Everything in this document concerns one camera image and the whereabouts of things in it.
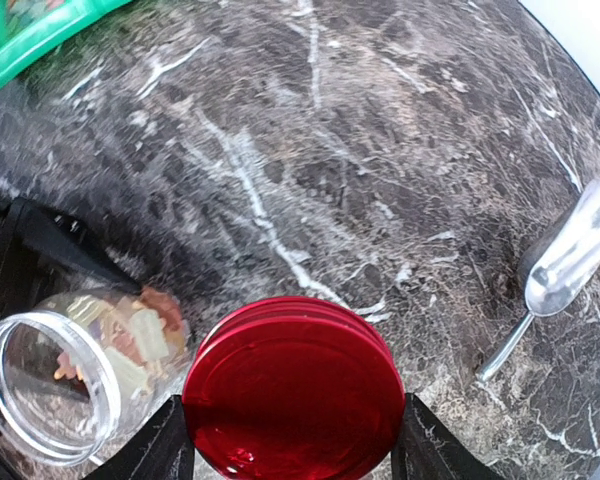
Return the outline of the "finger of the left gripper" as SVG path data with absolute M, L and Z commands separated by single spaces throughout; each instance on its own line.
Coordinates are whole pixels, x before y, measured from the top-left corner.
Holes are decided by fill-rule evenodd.
M 0 198 L 0 319 L 35 306 L 66 271 L 140 292 L 82 220 L 22 197 Z

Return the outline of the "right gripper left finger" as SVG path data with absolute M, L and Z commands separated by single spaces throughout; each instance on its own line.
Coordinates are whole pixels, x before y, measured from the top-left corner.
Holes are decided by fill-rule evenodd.
M 195 449 L 180 395 L 171 396 L 145 425 L 85 480 L 192 480 Z

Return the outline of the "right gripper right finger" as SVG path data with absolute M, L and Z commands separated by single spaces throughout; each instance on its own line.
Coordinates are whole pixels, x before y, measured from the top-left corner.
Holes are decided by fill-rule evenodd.
M 472 455 L 414 394 L 406 404 L 391 451 L 393 480 L 502 480 Z

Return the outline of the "clear glass jar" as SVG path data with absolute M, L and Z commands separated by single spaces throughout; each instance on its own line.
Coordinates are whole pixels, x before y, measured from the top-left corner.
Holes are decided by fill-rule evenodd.
M 0 320 L 0 433 L 37 461 L 78 465 L 137 433 L 182 388 L 190 346 L 167 293 L 53 295 Z

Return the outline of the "red jar lid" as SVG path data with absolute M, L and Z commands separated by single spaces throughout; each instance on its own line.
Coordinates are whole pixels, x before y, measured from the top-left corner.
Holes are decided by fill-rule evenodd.
M 229 479 L 359 479 L 393 448 L 406 402 L 392 354 L 353 311 L 263 299 L 203 339 L 185 381 L 189 436 Z

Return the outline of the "green bin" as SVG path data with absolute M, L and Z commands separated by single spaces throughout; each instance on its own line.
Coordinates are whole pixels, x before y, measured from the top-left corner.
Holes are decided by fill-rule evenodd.
M 0 1 L 0 89 L 124 1 Z

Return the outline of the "metal scoop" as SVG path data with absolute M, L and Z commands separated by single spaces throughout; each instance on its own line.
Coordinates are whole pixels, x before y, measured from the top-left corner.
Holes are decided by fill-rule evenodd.
M 591 180 L 578 200 L 521 257 L 521 281 L 527 313 L 506 341 L 476 372 L 486 383 L 508 360 L 537 317 L 565 310 L 600 266 L 600 179 Z

